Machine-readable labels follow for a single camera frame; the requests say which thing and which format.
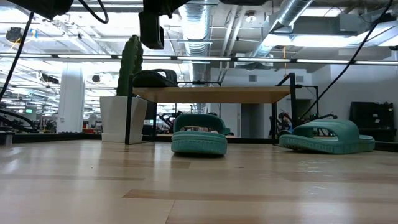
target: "fluorescent light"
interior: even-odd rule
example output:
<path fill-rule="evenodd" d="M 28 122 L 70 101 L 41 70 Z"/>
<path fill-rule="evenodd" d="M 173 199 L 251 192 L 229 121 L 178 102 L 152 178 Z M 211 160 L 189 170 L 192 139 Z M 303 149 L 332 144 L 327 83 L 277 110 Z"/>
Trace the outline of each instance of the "fluorescent light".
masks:
<path fill-rule="evenodd" d="M 49 54 L 21 54 L 22 58 L 52 58 Z"/>
<path fill-rule="evenodd" d="M 212 41 L 209 40 L 178 40 L 177 43 L 179 44 L 212 44 Z"/>
<path fill-rule="evenodd" d="M 297 35 L 292 45 L 298 47 L 344 47 L 350 44 L 350 39 L 339 35 Z"/>
<path fill-rule="evenodd" d="M 229 62 L 229 57 L 177 57 L 177 60 L 190 60 L 190 61 L 223 61 Z"/>
<path fill-rule="evenodd" d="M 88 90 L 114 90 L 116 87 L 86 86 Z"/>
<path fill-rule="evenodd" d="M 297 63 L 347 64 L 347 63 L 349 63 L 349 60 L 313 60 L 313 59 L 297 59 Z"/>
<path fill-rule="evenodd" d="M 398 65 L 398 62 L 388 61 L 356 61 L 356 65 Z"/>
<path fill-rule="evenodd" d="M 99 4 L 88 4 L 89 7 L 101 7 Z M 72 4 L 71 7 L 83 7 L 81 4 Z M 104 4 L 105 8 L 142 8 L 142 4 Z"/>
<path fill-rule="evenodd" d="M 275 62 L 275 63 L 289 63 L 291 59 L 282 58 L 238 58 L 239 62 Z"/>
<path fill-rule="evenodd" d="M 170 56 L 143 56 L 142 57 L 144 60 L 171 60 L 172 58 Z"/>
<path fill-rule="evenodd" d="M 7 106 L 7 109 L 25 109 L 25 106 Z"/>
<path fill-rule="evenodd" d="M 111 59 L 110 55 L 58 55 L 60 58 L 88 58 L 88 59 Z"/>

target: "white square pot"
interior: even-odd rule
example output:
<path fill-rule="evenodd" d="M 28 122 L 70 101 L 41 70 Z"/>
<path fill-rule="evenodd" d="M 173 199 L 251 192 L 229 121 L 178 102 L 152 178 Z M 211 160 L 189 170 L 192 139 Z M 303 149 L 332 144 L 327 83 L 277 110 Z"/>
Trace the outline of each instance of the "white square pot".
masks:
<path fill-rule="evenodd" d="M 102 141 L 124 142 L 126 132 L 126 96 L 104 96 L 99 99 L 102 117 Z M 142 141 L 142 127 L 147 111 L 147 101 L 132 98 L 130 142 Z"/>

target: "green cactus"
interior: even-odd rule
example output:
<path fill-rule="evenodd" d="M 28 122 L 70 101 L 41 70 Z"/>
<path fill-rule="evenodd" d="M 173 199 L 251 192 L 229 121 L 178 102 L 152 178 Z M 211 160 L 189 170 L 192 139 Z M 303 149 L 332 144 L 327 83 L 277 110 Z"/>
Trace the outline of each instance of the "green cactus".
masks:
<path fill-rule="evenodd" d="M 142 62 L 144 59 L 142 55 L 144 50 L 139 41 L 139 37 L 133 35 L 126 42 L 122 52 L 122 60 L 120 67 L 120 76 L 118 80 L 118 89 L 116 90 L 117 96 L 127 96 L 129 89 L 129 77 L 142 69 Z"/>

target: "black cord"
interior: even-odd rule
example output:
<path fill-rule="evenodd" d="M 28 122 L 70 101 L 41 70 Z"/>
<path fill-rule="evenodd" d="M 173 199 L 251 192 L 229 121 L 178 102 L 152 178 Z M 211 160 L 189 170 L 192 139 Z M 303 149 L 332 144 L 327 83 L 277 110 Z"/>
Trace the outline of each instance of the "black cord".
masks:
<path fill-rule="evenodd" d="M 108 17 L 108 13 L 106 12 L 106 9 L 104 7 L 104 4 L 102 3 L 102 0 L 97 0 L 99 5 L 102 8 L 102 11 L 104 11 L 104 15 L 105 15 L 105 20 L 101 19 L 99 16 L 97 16 L 97 14 L 95 14 L 95 12 L 87 5 L 87 3 L 85 2 L 85 0 L 79 0 L 79 2 L 83 5 L 83 7 L 89 12 L 91 13 L 91 15 L 94 16 L 95 19 L 97 19 L 98 21 L 102 22 L 103 24 L 107 24 L 109 22 L 109 17 Z"/>
<path fill-rule="evenodd" d="M 359 54 L 359 52 L 361 51 L 363 45 L 366 43 L 366 41 L 368 41 L 370 35 L 372 34 L 372 32 L 375 30 L 376 26 L 380 23 L 381 18 L 386 14 L 386 12 L 389 10 L 389 8 L 392 5 L 393 0 L 389 0 L 389 3 L 387 4 L 385 10 L 383 11 L 383 13 L 379 16 L 379 18 L 375 21 L 375 23 L 373 24 L 371 30 L 368 32 L 368 34 L 366 35 L 366 37 L 364 38 L 364 40 L 362 41 L 361 45 L 358 47 L 358 49 L 356 50 L 355 54 L 353 55 L 353 57 L 351 58 L 351 60 L 348 62 L 347 66 L 343 69 L 343 71 L 341 71 L 341 73 L 332 81 L 332 83 L 328 86 L 328 88 L 326 88 L 321 95 L 318 97 L 317 100 L 315 100 L 315 102 L 309 107 L 309 109 L 302 115 L 300 116 L 300 118 L 303 118 L 305 115 L 307 115 L 308 112 L 311 111 L 311 109 L 318 103 L 318 101 L 320 100 L 320 98 L 323 97 L 323 95 L 330 89 L 330 87 L 332 87 L 337 80 L 344 75 L 344 73 L 346 73 L 347 69 L 349 68 L 350 65 L 355 63 L 355 58 L 356 56 Z"/>
<path fill-rule="evenodd" d="M 34 13 L 31 12 L 30 16 L 29 16 L 29 20 L 27 21 L 26 26 L 25 26 L 24 34 L 22 35 L 22 39 L 21 39 L 21 42 L 19 44 L 17 54 L 15 55 L 15 58 L 14 58 L 14 61 L 12 62 L 10 71 L 8 72 L 8 76 L 7 76 L 6 82 L 4 83 L 4 86 L 3 86 L 3 88 L 2 88 L 2 90 L 0 92 L 0 100 L 3 98 L 4 94 L 6 93 L 8 84 L 9 84 L 9 82 L 11 80 L 11 77 L 12 77 L 12 74 L 14 73 L 15 67 L 17 66 L 18 59 L 21 56 L 22 49 L 24 48 L 26 36 L 27 36 L 28 31 L 29 31 L 30 24 L 32 23 L 33 16 L 34 16 Z"/>
<path fill-rule="evenodd" d="M 308 88 L 308 87 L 305 87 L 315 98 L 317 97 L 317 96 L 315 96 L 315 94 L 313 94 L 313 92 Z"/>
<path fill-rule="evenodd" d="M 340 10 L 341 13 L 344 13 L 344 11 L 343 11 L 340 7 L 338 7 L 338 6 L 332 6 L 332 7 L 325 13 L 325 15 L 323 15 L 323 17 L 325 17 L 325 16 L 326 16 L 332 9 L 334 9 L 334 8 L 337 8 L 337 9 Z"/>
<path fill-rule="evenodd" d="M 364 22 L 367 22 L 368 24 L 372 24 L 372 22 L 367 21 L 362 15 L 358 14 L 359 18 L 361 18 Z"/>

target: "ductwork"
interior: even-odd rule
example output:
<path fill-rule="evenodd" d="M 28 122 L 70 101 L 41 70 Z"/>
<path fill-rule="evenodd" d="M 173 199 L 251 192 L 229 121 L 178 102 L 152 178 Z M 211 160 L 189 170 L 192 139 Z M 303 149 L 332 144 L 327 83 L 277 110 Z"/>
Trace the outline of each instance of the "ductwork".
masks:
<path fill-rule="evenodd" d="M 270 20 L 266 20 L 268 27 L 267 33 L 264 35 L 266 39 L 268 33 L 273 29 L 278 29 L 283 26 L 291 26 L 303 14 L 307 7 L 313 0 L 285 0 L 283 1 L 277 19 L 270 24 Z M 266 57 L 274 46 L 261 43 L 256 50 L 251 54 L 251 57 Z"/>
<path fill-rule="evenodd" d="M 187 40 L 207 40 L 210 23 L 210 7 L 199 4 L 186 4 L 180 9 L 182 17 L 183 38 Z M 185 43 L 189 56 L 207 56 L 209 45 L 204 43 Z M 210 81 L 210 73 L 206 72 L 207 64 L 193 63 L 191 81 Z"/>

